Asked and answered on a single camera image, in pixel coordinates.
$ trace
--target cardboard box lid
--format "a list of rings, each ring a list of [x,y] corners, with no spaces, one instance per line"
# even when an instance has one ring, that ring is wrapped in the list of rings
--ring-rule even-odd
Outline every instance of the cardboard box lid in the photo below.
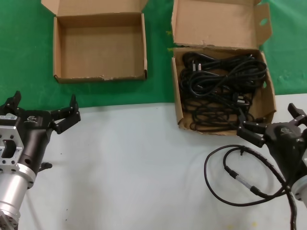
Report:
[[[147,0],[41,0],[57,16],[141,12]]]
[[[184,46],[258,49],[272,35],[261,0],[174,0],[174,42]]]

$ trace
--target white table surface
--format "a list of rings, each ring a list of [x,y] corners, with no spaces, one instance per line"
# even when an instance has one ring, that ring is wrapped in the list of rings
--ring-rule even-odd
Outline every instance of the white table surface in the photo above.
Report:
[[[307,94],[277,96],[275,122],[290,121],[289,103],[307,111]],[[19,230],[288,230],[286,196],[253,207],[218,201],[203,176],[206,156],[228,144],[250,146],[274,162],[266,147],[239,137],[180,130],[171,103],[81,109],[82,121],[53,133],[44,161],[21,208]],[[213,189],[232,202],[258,200],[223,169],[225,151],[209,161]],[[266,193],[280,184],[250,155],[228,165]],[[297,201],[297,229],[307,209]]]

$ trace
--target black power cable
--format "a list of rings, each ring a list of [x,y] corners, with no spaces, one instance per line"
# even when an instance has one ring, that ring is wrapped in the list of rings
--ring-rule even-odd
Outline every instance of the black power cable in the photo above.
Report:
[[[240,181],[244,186],[246,186],[252,193],[254,193],[255,195],[263,198],[262,200],[259,201],[254,201],[254,202],[250,202],[250,203],[244,203],[244,204],[237,204],[237,203],[232,203],[229,202],[227,200],[224,200],[222,198],[220,198],[211,188],[209,181],[208,181],[208,177],[207,177],[207,164],[208,164],[208,160],[209,158],[217,153],[220,150],[226,149],[226,148],[233,148],[231,150],[229,150],[223,158],[223,166],[224,169],[230,174],[230,176],[232,176],[234,179]],[[257,187],[255,186],[251,186],[249,185],[247,182],[245,182],[238,173],[236,173],[235,171],[231,170],[227,165],[226,165],[226,159],[228,157],[228,155],[230,153],[232,153],[233,151],[236,150],[240,150],[241,154],[243,152],[249,153],[253,156],[255,156],[256,158],[258,158],[265,166],[267,166],[271,172],[275,175],[275,177],[277,178],[277,180],[281,183],[282,187],[281,189],[279,189],[275,194],[273,195],[267,195],[263,192],[261,192]],[[299,160],[302,159],[302,155],[304,154],[304,152],[299,156]],[[295,204],[295,200],[292,196],[291,193],[291,188],[289,187],[289,182],[292,180],[293,176],[297,173],[297,170],[294,169],[292,175],[285,181],[283,179],[283,177],[278,173],[278,171],[274,168],[274,166],[265,158],[263,157],[260,153],[256,152],[253,149],[250,149],[248,147],[245,146],[241,146],[241,145],[227,145],[227,146],[223,146],[220,147],[218,149],[216,149],[215,151],[211,152],[208,157],[206,158],[205,164],[204,164],[204,177],[205,177],[205,181],[206,184],[210,190],[210,192],[221,202],[231,205],[231,206],[236,206],[236,207],[247,207],[247,206],[253,206],[253,205],[258,205],[258,204],[263,204],[265,202],[268,202],[270,200],[273,200],[274,198],[280,197],[282,195],[287,195],[288,201],[289,201],[289,205],[290,205],[290,209],[291,209],[291,220],[290,220],[290,226],[291,226],[291,230],[296,230],[296,215],[297,215],[297,209],[296,209],[296,204]]]
[[[192,130],[236,130],[239,108],[247,119],[256,121],[249,113],[253,95],[264,82],[267,65],[252,55],[215,59],[197,52],[183,56],[185,69],[180,74],[180,95],[185,112],[192,114]],[[208,70],[223,70],[215,74]]]

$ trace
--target empty cardboard box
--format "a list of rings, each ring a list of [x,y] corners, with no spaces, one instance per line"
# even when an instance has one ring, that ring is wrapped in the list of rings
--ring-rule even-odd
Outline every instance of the empty cardboard box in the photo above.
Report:
[[[270,9],[261,0],[174,0],[172,28],[174,42],[189,46],[174,49],[172,58],[175,105],[180,128],[191,130],[192,116],[182,110],[178,81],[184,68],[182,56],[189,51],[204,53],[213,58],[229,58],[253,54],[264,61],[259,51],[272,35]],[[276,112],[275,93],[269,71],[262,88],[257,89],[250,113],[272,122]],[[236,131],[211,132],[235,135]]]
[[[147,0],[42,0],[54,19],[53,71],[59,83],[144,80]]]

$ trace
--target green surface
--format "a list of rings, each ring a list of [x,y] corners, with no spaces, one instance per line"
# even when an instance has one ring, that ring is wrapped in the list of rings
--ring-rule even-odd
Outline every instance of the green surface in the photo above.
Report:
[[[263,46],[276,94],[307,92],[306,0],[270,0],[273,37]],[[0,0],[0,101],[20,90],[21,107],[172,102],[172,0],[149,0],[145,13],[148,80],[58,84],[52,76],[53,14],[40,0]]]

